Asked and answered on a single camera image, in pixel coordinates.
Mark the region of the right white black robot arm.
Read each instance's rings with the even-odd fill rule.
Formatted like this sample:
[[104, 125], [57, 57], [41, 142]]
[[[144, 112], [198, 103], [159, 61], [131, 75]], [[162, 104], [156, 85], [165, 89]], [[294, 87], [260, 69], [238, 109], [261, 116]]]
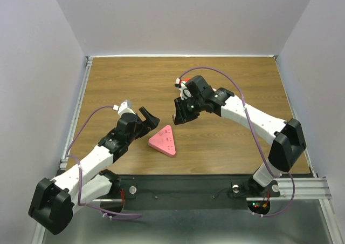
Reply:
[[180, 125], [198, 118], [201, 112], [214, 113], [248, 128], [254, 139], [259, 137], [270, 145], [270, 152], [248, 182], [253, 195], [261, 195], [268, 185], [288, 173], [306, 149], [301, 123], [292, 118], [285, 121], [243, 103], [233, 92], [214, 89], [200, 76], [189, 80], [176, 79], [180, 96], [174, 100], [174, 124]]

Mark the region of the pink triangular power strip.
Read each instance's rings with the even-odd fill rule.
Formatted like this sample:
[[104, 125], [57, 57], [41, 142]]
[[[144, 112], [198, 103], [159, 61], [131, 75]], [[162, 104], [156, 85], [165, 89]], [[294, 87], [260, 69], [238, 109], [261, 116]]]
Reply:
[[174, 157], [176, 147], [171, 126], [167, 125], [159, 130], [148, 140], [148, 145], [169, 157]]

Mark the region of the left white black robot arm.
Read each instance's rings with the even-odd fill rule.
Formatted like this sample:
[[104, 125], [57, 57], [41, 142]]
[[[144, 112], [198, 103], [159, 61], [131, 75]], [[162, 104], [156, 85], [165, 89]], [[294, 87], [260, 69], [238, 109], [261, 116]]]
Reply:
[[143, 119], [129, 107], [116, 110], [120, 116], [116, 126], [87, 156], [63, 174], [37, 183], [28, 215], [52, 234], [61, 233], [74, 214], [88, 205], [87, 200], [119, 194], [120, 179], [107, 166], [122, 157], [134, 140], [147, 135], [160, 123], [144, 107], [139, 109]]

